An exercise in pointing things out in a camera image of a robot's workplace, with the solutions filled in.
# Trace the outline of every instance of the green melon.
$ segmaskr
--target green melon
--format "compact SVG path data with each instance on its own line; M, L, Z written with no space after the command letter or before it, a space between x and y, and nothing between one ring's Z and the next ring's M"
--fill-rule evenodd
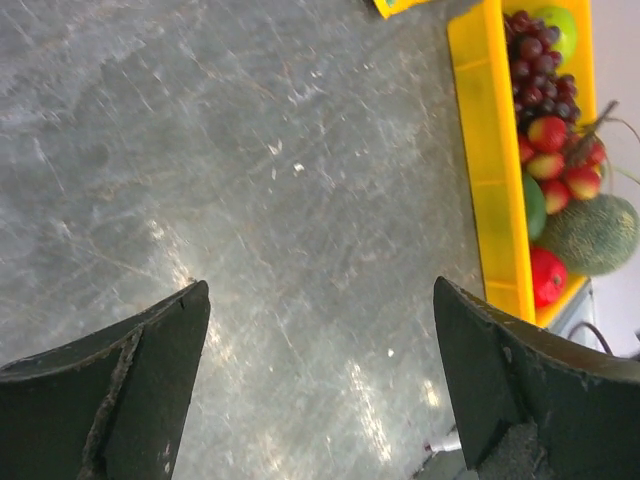
M640 239L638 212L628 201L600 194L586 202L572 201L547 219L537 242L552 251L567 270L580 275L604 275L620 268Z
M544 194L537 182L526 172L522 173L522 190L524 192L524 206L527 215L527 233L529 240L537 240L547 221L547 208Z

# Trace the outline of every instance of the cantaloupe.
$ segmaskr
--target cantaloupe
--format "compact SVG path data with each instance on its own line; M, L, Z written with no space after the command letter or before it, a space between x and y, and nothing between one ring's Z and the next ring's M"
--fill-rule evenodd
M572 201L547 219L537 242L553 252L571 273L595 276L620 268L640 239L638 213L628 201L600 194Z

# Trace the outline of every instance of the yellow tray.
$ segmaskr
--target yellow tray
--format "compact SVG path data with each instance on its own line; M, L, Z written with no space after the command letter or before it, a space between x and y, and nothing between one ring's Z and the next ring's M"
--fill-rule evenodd
M415 3L405 1L405 8ZM448 28L487 301L539 327L551 323L586 279L570 276L556 303L535 310L502 14L549 5L569 9L576 20L578 45L560 72L575 75L582 121L591 122L597 112L589 0L484 0Z

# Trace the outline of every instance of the grape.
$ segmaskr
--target grape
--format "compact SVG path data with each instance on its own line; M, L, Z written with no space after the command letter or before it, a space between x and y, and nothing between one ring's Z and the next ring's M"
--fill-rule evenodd
M507 39L507 45L510 45L513 42L513 39L515 38L515 35L513 34L513 31L509 28L504 30L504 36Z
M571 107L571 113L569 114L569 118L567 119L569 122L575 124L580 120L582 116L582 110L577 105Z
M534 107L542 101L542 92L537 87L528 86L522 90L520 98L524 106Z
M507 45L513 42L513 39L516 36L511 28L511 17L506 14L504 15L504 35L507 38Z
M549 30L554 35L554 40L553 40L553 43L552 43L552 45L553 45L553 44L557 43L558 40L560 40L560 28L558 28L555 25L553 25L552 27L549 27Z
M527 37L520 43L520 56L524 60L535 60L541 53L542 44L537 38Z
M556 42L555 34L549 28L543 28L537 35L538 40L542 44L542 48L548 51Z
M576 84L576 77L574 77L571 74L565 74L563 76L561 76L560 78L558 78L558 89L563 89L564 87L562 85L575 85Z
M542 96L554 100L558 96L558 89L551 81L547 81L541 89Z
M558 87L558 92L569 97L575 97L578 95L578 89L572 83L564 83L558 80L556 82L556 86Z
M511 17L511 28L516 33L524 33L529 28L531 24L531 19L529 18L529 14L524 10L520 10L513 14Z
M551 51L549 52L549 56L553 60L553 66L558 68L562 63L562 54L560 52Z
M542 115L551 115L555 110L555 107L556 102L554 102L552 98L547 97L542 100L542 102L540 102L540 105L538 106L538 112L540 112Z
M527 33L531 35L536 35L544 30L544 20L541 18L534 18L531 20L529 24L529 28L527 28Z
M516 60L511 64L511 78L515 80L527 78L530 73L529 64L524 60Z
M533 71L547 75L553 71L553 59L549 55L540 55L533 62Z
M531 85L534 87L542 88L547 83L547 77L541 73L533 75L531 77Z
M556 103L555 114L562 118L563 120L567 120L571 115L571 107L564 102Z
M520 113L520 120L518 121L518 129L521 132L526 132L529 129L529 124L536 118L536 112L530 108L523 110Z
M558 102L566 103L570 107L576 104L576 101L573 99L573 96L566 92L559 92L558 96L556 97L556 100Z

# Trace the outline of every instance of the green apple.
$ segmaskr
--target green apple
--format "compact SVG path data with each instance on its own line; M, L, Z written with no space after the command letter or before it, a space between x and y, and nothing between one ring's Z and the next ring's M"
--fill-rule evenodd
M562 54L563 62L569 61L576 51L578 44L578 27L571 12L563 7L544 7L533 14L541 18L548 27L556 26L560 29L560 39L553 46Z

